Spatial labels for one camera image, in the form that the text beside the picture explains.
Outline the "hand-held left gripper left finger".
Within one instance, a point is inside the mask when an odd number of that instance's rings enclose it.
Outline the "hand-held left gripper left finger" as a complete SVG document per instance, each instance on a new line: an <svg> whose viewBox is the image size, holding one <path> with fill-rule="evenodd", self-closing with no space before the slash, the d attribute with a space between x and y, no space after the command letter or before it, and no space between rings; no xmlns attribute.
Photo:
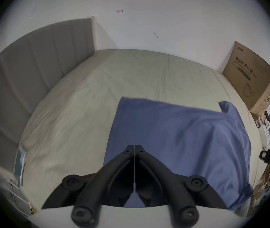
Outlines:
<svg viewBox="0 0 270 228"><path fill-rule="evenodd" d="M42 210L73 206L71 219L74 224L96 226L106 191L114 178L132 163L134 150L134 145L127 146L96 173L64 177L46 199Z"/></svg>

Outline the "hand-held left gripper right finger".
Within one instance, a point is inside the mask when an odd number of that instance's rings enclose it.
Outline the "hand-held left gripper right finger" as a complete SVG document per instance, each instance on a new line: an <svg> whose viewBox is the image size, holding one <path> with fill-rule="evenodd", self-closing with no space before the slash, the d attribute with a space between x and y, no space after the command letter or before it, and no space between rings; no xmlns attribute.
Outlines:
<svg viewBox="0 0 270 228"><path fill-rule="evenodd" d="M134 146L134 184L145 207L169 206L174 227L193 227L200 217L196 206L227 209L204 177L175 174L140 145Z"/></svg>

